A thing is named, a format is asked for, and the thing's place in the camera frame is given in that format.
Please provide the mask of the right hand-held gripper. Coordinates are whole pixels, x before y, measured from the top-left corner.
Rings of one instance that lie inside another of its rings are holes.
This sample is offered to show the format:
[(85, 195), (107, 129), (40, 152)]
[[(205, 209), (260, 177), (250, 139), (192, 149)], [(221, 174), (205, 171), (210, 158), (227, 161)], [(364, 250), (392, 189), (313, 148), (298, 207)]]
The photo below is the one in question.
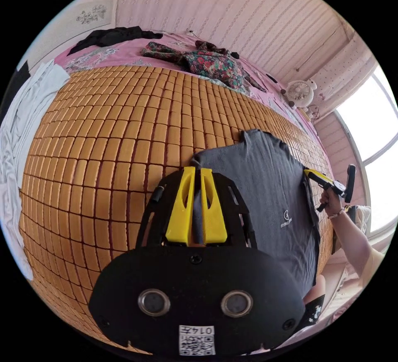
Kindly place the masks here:
[[(320, 173), (314, 169), (304, 169), (304, 173), (309, 179), (315, 181), (322, 188), (322, 192), (324, 189), (331, 189), (334, 191), (335, 194), (339, 195), (341, 199), (342, 196), (345, 194), (343, 189), (344, 186), (339, 182), (332, 181), (332, 179), (327, 177), (325, 174)], [(317, 211), (322, 212), (324, 209), (325, 205), (320, 204), (317, 208)]]

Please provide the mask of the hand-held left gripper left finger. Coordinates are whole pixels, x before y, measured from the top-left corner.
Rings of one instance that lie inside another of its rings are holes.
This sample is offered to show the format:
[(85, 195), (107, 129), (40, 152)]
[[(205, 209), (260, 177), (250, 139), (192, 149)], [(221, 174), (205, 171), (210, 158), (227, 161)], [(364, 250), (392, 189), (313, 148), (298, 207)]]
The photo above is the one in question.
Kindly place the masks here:
[(196, 169), (185, 167), (181, 174), (165, 234), (167, 241), (171, 243), (190, 243), (192, 235)]

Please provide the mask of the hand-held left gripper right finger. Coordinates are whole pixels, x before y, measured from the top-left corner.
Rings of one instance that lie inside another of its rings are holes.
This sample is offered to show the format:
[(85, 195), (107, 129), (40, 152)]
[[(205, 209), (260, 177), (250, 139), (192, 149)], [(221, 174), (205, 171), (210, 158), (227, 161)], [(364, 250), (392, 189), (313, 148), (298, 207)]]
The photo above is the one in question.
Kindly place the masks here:
[(201, 209), (204, 242), (226, 242), (227, 230), (211, 169), (201, 169)]

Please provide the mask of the person's right hand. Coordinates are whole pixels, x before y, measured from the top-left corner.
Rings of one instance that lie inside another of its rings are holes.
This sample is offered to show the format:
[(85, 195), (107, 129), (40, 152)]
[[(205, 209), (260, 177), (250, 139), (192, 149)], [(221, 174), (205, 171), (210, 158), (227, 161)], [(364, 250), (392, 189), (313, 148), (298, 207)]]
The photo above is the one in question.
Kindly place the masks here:
[(335, 194), (331, 189), (323, 190), (320, 198), (320, 204), (325, 205), (324, 210), (329, 219), (337, 218), (344, 212), (340, 196)]

